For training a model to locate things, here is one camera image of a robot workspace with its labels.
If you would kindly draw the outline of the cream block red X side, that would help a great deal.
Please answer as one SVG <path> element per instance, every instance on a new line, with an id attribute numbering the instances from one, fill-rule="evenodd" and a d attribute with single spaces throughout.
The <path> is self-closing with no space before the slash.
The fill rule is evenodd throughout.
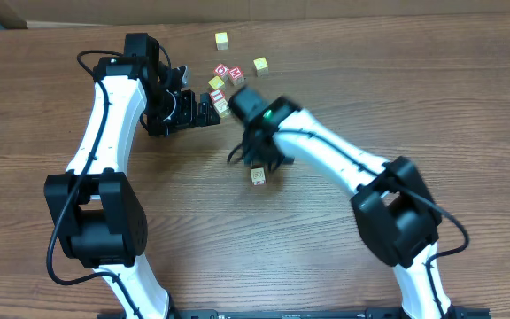
<path id="1" fill-rule="evenodd" d="M 263 167 L 254 167 L 250 170 L 251 181 L 254 185 L 263 185 L 266 183 L 265 169 Z"/>

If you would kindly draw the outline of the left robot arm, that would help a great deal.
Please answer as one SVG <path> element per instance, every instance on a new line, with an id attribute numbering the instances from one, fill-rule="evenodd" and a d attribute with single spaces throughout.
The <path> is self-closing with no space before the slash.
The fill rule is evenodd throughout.
<path id="1" fill-rule="evenodd" d="M 65 173 L 48 175 L 43 188 L 54 223 L 46 269 L 63 286 L 103 278 L 123 307 L 121 318 L 177 318 L 144 253 L 148 223 L 128 160 L 138 127 L 169 136 L 217 125 L 220 116 L 208 95 L 188 89 L 188 67 L 172 66 L 148 34 L 129 33 L 123 51 L 98 55 L 85 69 L 95 97 L 80 147 Z"/>

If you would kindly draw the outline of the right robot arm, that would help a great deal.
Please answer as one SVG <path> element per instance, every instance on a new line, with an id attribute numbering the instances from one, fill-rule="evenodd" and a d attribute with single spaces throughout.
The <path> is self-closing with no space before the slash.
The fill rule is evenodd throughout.
<path id="1" fill-rule="evenodd" d="M 244 127 L 247 164 L 270 170 L 302 160 L 350 199 L 361 240 L 392 268 L 410 318 L 446 318 L 451 301 L 435 262 L 442 215 L 414 163 L 389 161 L 350 144 L 286 97 L 267 102 L 243 87 L 228 102 Z"/>

